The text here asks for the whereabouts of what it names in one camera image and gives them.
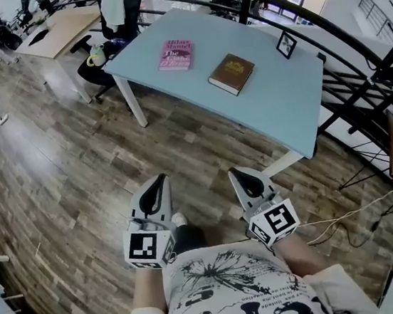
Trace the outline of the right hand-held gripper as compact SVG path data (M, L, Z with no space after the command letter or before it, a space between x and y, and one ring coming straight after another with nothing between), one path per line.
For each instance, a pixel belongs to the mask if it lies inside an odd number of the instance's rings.
M300 219L292 202L275 195L276 189L265 173L249 167L235 167L229 169L228 175L249 217L248 231L253 238L271 248L299 227Z

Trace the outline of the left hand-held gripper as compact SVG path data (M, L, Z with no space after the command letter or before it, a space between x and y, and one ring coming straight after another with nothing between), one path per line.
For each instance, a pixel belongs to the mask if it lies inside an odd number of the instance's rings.
M162 269L175 247L169 178L158 174L148 179L131 199L131 218L123 233L125 261L134 268Z

